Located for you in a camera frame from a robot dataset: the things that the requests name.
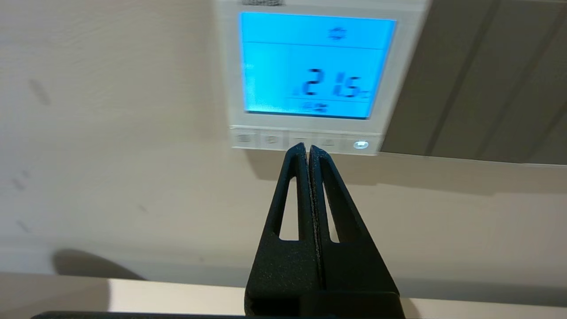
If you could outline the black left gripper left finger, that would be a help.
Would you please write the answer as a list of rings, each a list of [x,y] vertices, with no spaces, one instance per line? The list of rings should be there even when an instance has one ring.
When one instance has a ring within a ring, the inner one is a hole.
[[[296,180],[298,240],[280,238],[289,184]],[[298,313],[303,295],[320,287],[307,152],[285,154],[259,246],[245,287],[246,313]]]

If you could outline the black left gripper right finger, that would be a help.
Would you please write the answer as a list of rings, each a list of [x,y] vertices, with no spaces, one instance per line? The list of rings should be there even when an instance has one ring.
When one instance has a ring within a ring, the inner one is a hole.
[[[310,313],[402,313],[400,293],[330,154],[310,149],[321,285]]]

